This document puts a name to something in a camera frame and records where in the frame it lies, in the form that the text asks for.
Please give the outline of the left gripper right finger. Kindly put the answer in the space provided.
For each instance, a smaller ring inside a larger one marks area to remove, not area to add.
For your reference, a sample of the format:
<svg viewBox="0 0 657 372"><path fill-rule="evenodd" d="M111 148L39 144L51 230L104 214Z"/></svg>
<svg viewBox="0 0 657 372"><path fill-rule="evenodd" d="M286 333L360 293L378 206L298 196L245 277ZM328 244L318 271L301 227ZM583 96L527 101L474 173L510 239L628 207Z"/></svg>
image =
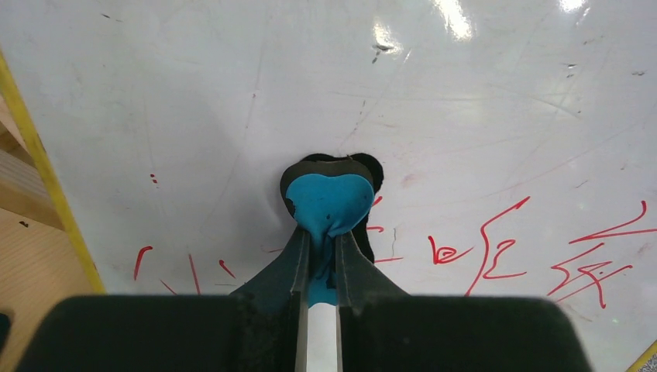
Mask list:
<svg viewBox="0 0 657 372"><path fill-rule="evenodd" d="M365 258L350 232L335 239L335 282L339 370L377 367L387 328L382 316L391 302L409 294Z"/></svg>

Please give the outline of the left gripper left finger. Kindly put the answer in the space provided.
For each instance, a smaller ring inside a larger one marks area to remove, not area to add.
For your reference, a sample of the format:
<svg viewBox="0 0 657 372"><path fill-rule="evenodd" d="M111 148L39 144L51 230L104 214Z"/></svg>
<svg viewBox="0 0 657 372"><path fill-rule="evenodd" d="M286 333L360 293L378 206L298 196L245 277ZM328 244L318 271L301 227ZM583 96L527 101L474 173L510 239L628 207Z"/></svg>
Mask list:
<svg viewBox="0 0 657 372"><path fill-rule="evenodd" d="M305 371L311 236L297 227L279 256L230 296L240 336L236 371Z"/></svg>

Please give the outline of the blue black whiteboard eraser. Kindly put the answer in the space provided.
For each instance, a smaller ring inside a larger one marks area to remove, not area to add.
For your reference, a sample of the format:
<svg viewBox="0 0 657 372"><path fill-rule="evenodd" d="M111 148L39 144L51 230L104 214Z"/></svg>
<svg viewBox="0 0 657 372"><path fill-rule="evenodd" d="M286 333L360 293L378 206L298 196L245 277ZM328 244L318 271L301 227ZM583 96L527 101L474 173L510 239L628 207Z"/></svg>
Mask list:
<svg viewBox="0 0 657 372"><path fill-rule="evenodd" d="M367 224L384 182L382 163L368 153L334 157L313 153L289 166L280 195L296 223L311 236L308 305L337 305L335 238L351 233L361 254L375 261Z"/></svg>

